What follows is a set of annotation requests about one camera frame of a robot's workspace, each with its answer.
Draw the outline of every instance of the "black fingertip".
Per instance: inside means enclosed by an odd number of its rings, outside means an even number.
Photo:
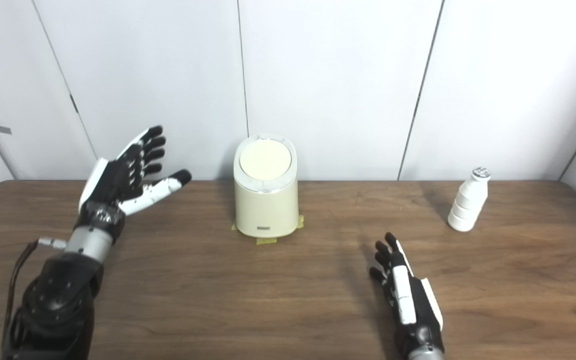
[[[143,157],[143,161],[148,164],[153,160],[161,159],[166,155],[166,150],[163,148],[158,148],[157,150],[150,151],[146,156]]]
[[[377,241],[374,243],[374,248],[377,249],[378,252],[382,253],[383,255],[390,256],[391,249],[386,246],[386,244],[382,243],[381,241]]]
[[[190,180],[193,179],[193,174],[190,173],[190,171],[183,169],[183,170],[179,170],[176,173],[173,173],[172,175],[170,175],[170,178],[175,178],[175,179],[179,180],[181,185],[184,186],[184,185],[188,184],[190,182]]]
[[[384,236],[384,239],[386,240],[386,242],[392,248],[393,251],[399,250],[399,248],[397,248],[397,237],[395,237],[395,235],[393,235],[390,232],[386,232],[386,236]]]
[[[143,174],[144,175],[150,175],[150,174],[156,174],[158,172],[162,171],[162,164],[149,164],[148,166],[146,166],[143,169]]]
[[[146,136],[154,138],[160,136],[163,133],[164,133],[164,127],[162,125],[157,125],[148,129],[148,132],[146,132]]]
[[[388,257],[383,255],[381,252],[376,252],[374,254],[374,259],[377,260],[379,265],[381,265],[384,269],[390,268],[390,266],[388,265],[389,263]]]
[[[158,148],[158,147],[164,146],[164,145],[166,145],[166,137],[164,137],[164,136],[155,137],[151,142],[147,143],[143,147],[143,152],[149,153],[154,148]]]
[[[386,279],[384,277],[384,272],[374,266],[371,266],[370,269],[368,269],[368,273],[370,273],[370,276],[377,281],[384,281]]]

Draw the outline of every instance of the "bottle cap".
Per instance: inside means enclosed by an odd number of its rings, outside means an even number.
[[[483,166],[474,168],[472,171],[472,178],[477,182],[487,182],[490,180],[490,170]]]

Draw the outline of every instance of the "round lid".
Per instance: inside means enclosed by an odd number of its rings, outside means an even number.
[[[283,143],[275,139],[258,139],[243,149],[239,164],[250,178],[267,181],[284,175],[292,160],[290,150]]]

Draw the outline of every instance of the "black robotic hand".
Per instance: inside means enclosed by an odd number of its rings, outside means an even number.
[[[390,232],[386,245],[375,243],[375,259],[383,270],[370,268],[393,310],[395,345],[403,359],[443,360],[443,319],[427,278],[413,276],[400,242]]]

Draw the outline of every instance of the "wooden table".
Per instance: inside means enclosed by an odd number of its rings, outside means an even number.
[[[83,182],[0,184],[0,339],[25,244],[68,239]],[[576,193],[491,182],[473,231],[445,223],[457,182],[301,182],[305,227],[275,244],[231,230],[233,184],[191,182],[131,216],[106,262],[91,360],[395,360],[370,280],[402,242],[441,306],[448,360],[576,359]],[[18,294],[54,250],[40,248]]]

